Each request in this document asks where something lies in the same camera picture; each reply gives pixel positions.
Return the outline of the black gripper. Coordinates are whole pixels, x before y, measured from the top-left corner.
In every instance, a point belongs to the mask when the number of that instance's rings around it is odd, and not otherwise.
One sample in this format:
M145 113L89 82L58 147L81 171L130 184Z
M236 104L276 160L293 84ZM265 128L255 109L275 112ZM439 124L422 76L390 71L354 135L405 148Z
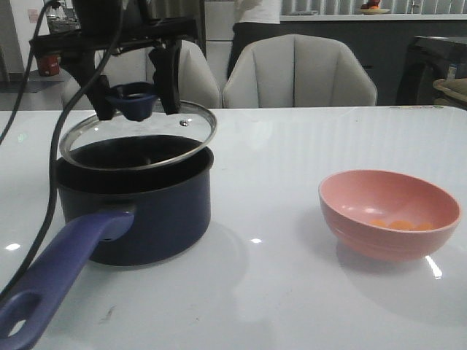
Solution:
M148 54L155 69L153 83L164 112L178 113L180 39L197 37L196 20L186 16L153 17L146 1L73 1L72 5L78 29L34 36L29 41L36 58L63 54L61 68L74 80L74 85L67 85L63 92L64 109L71 109L86 96L97 118L114 117L114 107L106 98L110 92L109 80L102 73L106 63L101 61L96 65L95 50L109 48L118 37L115 46L124 51L162 40Z

